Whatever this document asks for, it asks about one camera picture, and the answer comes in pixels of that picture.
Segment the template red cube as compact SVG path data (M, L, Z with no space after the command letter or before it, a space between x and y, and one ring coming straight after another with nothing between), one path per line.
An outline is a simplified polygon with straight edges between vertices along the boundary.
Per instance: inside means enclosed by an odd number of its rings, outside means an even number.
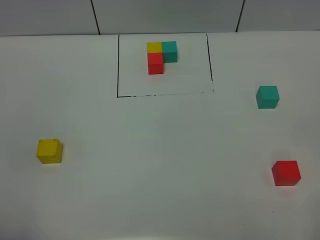
M164 73L164 60L161 52L148 53L147 65L149 75L158 75Z

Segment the template teal cube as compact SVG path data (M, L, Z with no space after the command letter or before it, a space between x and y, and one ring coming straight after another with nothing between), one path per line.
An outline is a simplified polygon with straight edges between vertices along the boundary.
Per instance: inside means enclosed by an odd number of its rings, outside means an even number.
M178 47L176 41L162 42L162 55L164 63L176 63L178 61Z

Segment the template yellow cube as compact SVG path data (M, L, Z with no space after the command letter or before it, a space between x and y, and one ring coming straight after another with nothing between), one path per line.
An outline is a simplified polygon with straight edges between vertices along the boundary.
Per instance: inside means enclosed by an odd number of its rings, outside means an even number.
M147 53L162 53L162 42L148 42Z

